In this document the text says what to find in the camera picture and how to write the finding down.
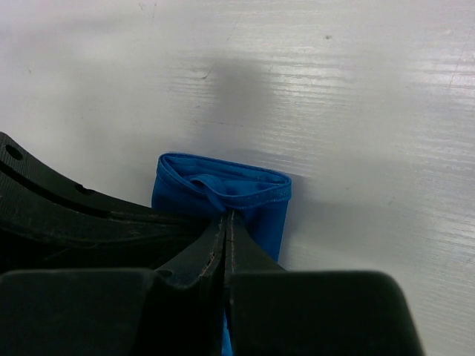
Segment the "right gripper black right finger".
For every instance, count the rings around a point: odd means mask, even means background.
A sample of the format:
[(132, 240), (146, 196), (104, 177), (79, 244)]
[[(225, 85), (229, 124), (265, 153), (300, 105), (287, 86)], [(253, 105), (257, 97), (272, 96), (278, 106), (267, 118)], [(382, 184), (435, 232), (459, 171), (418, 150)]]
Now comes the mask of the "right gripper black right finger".
[(422, 355), (405, 296), (379, 271), (287, 271), (226, 226), (227, 324), (234, 355)]

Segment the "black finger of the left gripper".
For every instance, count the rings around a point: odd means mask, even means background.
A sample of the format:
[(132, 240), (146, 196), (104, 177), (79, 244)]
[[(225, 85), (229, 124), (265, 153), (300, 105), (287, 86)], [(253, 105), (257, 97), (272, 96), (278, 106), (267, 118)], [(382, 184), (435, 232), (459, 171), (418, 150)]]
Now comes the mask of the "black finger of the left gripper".
[(87, 189), (1, 134), (1, 272), (156, 268), (209, 223)]

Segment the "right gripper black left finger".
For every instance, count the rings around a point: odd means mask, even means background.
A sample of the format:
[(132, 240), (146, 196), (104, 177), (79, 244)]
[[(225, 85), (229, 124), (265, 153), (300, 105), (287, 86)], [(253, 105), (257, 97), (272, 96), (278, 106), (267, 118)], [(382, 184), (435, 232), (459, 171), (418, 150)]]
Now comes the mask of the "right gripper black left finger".
[(226, 218), (155, 270), (1, 276), (3, 355), (219, 355)]

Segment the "blue cloth napkin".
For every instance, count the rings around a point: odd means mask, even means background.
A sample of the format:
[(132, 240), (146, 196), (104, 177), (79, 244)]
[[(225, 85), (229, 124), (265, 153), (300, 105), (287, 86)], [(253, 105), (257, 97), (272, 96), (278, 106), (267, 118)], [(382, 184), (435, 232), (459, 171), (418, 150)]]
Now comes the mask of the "blue cloth napkin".
[(190, 154), (163, 154), (151, 205), (209, 226), (160, 266), (172, 308), (165, 355), (275, 355), (289, 305), (278, 264), (291, 179)]

